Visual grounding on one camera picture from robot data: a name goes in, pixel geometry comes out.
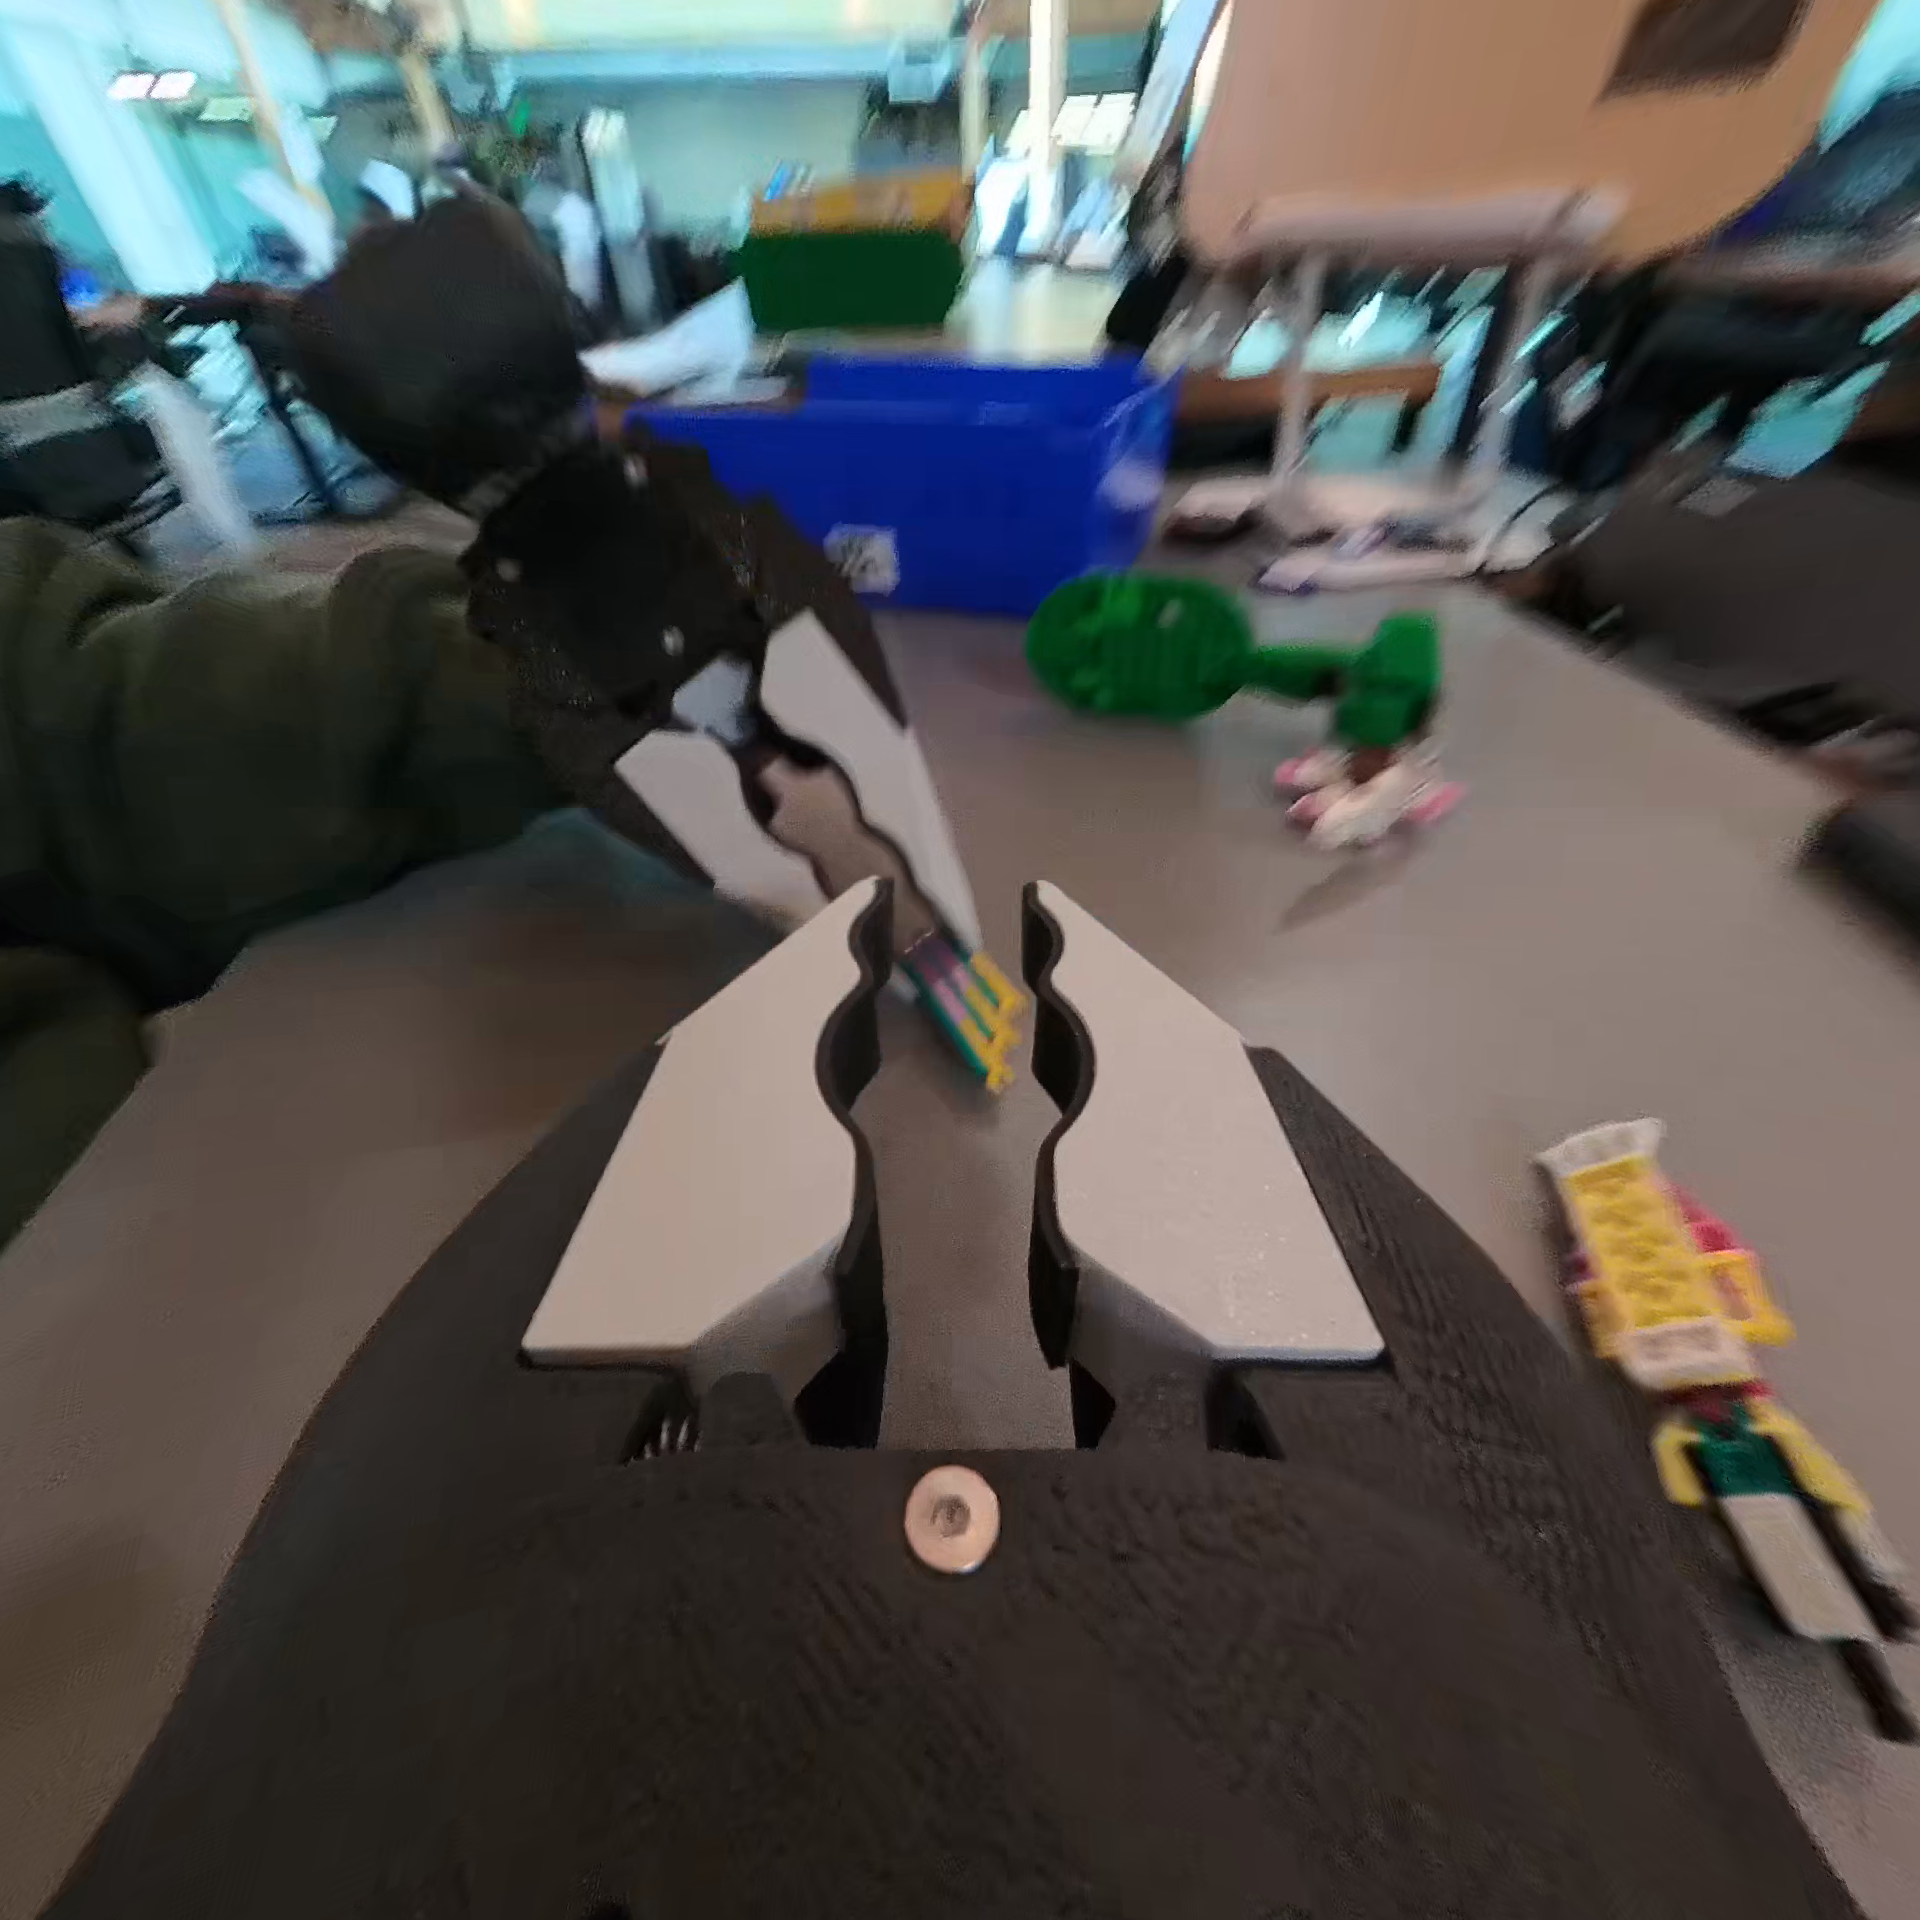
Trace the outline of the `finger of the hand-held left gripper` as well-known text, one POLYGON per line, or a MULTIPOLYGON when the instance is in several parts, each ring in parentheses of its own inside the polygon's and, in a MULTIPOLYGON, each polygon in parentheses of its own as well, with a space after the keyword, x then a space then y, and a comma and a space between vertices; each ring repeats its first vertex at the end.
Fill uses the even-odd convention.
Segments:
POLYGON ((715 893, 766 921, 812 921, 884 879, 848 777, 761 719, 660 726, 617 757, 616 774, 715 893))
POLYGON ((742 790, 763 845, 742 896, 768 921, 794 928, 856 879, 888 877, 906 950, 980 949, 975 885, 921 735, 819 612, 790 615, 768 639, 742 790))

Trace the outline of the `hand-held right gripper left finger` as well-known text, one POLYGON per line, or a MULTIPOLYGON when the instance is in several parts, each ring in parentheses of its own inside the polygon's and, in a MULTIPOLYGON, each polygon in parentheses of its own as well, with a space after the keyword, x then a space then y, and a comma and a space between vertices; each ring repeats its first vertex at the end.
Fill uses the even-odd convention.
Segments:
POLYGON ((691 1400, 766 1376, 804 1436, 880 1437, 889 1326, 874 1150, 894 886, 857 879, 672 1024, 519 1342, 538 1368, 656 1368, 691 1400))

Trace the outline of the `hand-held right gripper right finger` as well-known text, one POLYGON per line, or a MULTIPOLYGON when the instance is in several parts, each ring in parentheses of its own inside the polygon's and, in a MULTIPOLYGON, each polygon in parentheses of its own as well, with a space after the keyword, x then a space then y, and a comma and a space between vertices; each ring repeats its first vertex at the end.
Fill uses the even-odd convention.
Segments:
POLYGON ((1050 879, 1022 893, 1039 1156, 1027 1298, 1095 1448, 1152 1384, 1208 1431, 1247 1372, 1356 1374, 1385 1334, 1242 1030, 1050 879))

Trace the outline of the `yellow teal pink lego strip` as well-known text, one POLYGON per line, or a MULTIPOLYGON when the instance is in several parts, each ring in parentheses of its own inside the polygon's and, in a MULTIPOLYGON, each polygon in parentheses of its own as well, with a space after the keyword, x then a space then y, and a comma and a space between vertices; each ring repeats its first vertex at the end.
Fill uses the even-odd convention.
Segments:
POLYGON ((930 933, 904 949, 897 968, 975 1079, 992 1094, 1009 1089, 1027 998, 994 959, 930 933))

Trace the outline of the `person's left forearm green sleeve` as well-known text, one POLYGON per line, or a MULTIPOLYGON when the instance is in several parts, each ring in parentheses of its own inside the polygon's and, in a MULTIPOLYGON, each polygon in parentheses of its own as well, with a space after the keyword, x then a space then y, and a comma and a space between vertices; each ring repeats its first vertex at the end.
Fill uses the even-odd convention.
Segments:
POLYGON ((177 1002, 278 928, 584 807, 446 552, 169 577, 7 518, 3 600, 10 964, 177 1002))

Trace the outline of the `green lego plant model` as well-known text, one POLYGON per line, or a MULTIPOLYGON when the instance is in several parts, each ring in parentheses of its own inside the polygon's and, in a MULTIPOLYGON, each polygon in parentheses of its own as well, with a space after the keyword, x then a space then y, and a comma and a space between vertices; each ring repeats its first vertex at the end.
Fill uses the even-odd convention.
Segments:
POLYGON ((1186 725, 1243 693, 1315 706, 1345 751, 1401 749, 1443 702, 1431 615, 1390 615, 1366 639, 1263 639, 1234 593, 1143 570, 1091 570, 1051 591, 1024 629, 1024 663, 1091 716, 1186 725))

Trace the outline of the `pink white lego flower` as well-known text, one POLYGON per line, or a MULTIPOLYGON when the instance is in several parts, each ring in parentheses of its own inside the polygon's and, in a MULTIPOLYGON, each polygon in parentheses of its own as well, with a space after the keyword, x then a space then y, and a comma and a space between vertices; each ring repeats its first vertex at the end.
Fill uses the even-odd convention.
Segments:
POLYGON ((1390 749, 1327 741, 1284 758, 1273 785, 1287 822, 1328 852, 1374 848, 1398 831, 1436 825, 1467 794, 1426 735, 1390 749))

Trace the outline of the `yellow pink lego vehicle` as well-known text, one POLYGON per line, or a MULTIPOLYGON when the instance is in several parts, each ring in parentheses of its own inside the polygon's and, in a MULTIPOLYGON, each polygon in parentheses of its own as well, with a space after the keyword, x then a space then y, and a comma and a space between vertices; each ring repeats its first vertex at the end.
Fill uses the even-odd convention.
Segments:
POLYGON ((1835 1658, 1882 1740, 1915 1746, 1888 1666, 1915 1644, 1905 1560, 1769 1378, 1793 1318, 1752 1242, 1670 1176, 1665 1140, 1655 1117, 1615 1119, 1535 1156, 1570 1313, 1644 1405, 1667 1501, 1711 1525, 1783 1634, 1835 1658))

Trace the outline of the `yellow lego box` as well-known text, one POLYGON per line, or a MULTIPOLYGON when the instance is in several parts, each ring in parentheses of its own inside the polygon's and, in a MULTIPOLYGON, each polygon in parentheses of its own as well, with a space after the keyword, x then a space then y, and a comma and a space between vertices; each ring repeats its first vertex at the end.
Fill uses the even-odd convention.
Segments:
POLYGON ((970 226, 975 178, 962 170, 919 169, 838 181, 807 181, 761 193, 748 236, 787 233, 950 233, 970 226))

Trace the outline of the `blue plastic bin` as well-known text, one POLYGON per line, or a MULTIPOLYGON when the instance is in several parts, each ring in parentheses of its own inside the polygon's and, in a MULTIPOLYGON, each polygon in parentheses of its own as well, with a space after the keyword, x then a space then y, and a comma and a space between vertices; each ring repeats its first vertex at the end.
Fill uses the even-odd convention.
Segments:
POLYGON ((1177 380, 1130 354, 820 352, 779 400, 639 400, 627 425, 768 496, 878 608, 1028 617, 1128 568, 1162 512, 1177 380))

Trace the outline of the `green storage box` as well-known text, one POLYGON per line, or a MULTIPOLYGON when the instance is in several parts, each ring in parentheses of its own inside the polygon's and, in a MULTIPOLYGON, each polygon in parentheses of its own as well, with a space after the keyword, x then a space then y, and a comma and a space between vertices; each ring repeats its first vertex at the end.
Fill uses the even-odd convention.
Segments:
POLYGON ((753 230, 734 252, 759 334, 940 329, 967 270, 944 228, 753 230))

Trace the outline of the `raised wooden desk top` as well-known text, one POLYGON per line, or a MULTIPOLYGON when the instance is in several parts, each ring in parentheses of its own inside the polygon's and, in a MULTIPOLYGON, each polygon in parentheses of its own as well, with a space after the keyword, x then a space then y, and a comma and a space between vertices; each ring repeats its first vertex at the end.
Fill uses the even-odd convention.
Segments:
POLYGON ((1210 268, 1638 268, 1779 181, 1878 4, 1234 4, 1185 169, 1210 268))

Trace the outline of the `white desk frame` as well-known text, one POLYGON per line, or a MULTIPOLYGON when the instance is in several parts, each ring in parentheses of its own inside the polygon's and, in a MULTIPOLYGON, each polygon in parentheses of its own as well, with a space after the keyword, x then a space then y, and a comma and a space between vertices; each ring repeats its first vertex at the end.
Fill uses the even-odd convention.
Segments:
POLYGON ((1291 268, 1282 400, 1267 486, 1267 517, 1289 536, 1404 544, 1410 526, 1490 544, 1488 512, 1508 473, 1520 359, 1567 272, 1601 252, 1627 197, 1615 184, 1506 186, 1444 199, 1287 197, 1249 221, 1250 252, 1291 268), (1471 436, 1433 477, 1315 476, 1307 465, 1310 338, 1327 310, 1335 265, 1431 262, 1504 270, 1512 319, 1484 398, 1465 409, 1471 436))

